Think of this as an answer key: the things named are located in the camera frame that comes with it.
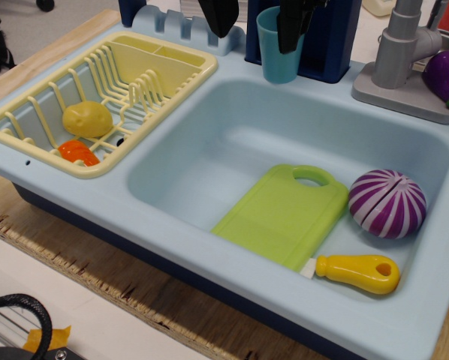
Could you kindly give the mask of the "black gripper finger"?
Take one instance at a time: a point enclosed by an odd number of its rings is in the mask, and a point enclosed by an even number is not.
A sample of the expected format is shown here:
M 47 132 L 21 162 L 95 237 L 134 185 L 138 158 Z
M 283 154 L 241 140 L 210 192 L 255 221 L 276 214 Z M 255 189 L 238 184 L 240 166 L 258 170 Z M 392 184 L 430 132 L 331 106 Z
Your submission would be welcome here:
M 328 0 L 284 0 L 280 1 L 276 17 L 278 44 L 281 54 L 297 49 L 302 35 L 307 33 L 316 8 L 325 8 Z
M 198 1 L 211 31 L 224 38 L 234 26 L 239 16 L 237 0 L 199 0 Z

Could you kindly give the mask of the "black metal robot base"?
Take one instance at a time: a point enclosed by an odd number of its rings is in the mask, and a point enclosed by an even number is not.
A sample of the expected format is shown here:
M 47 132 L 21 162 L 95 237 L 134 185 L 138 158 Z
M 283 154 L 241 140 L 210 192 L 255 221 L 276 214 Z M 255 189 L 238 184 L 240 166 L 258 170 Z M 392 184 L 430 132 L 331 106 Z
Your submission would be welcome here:
M 83 360 L 83 357 L 71 351 L 68 348 L 53 349 L 46 352 L 43 356 L 37 357 L 27 350 L 14 347 L 0 347 L 0 359 L 5 360 L 30 360 L 30 359 L 46 359 L 46 360 Z

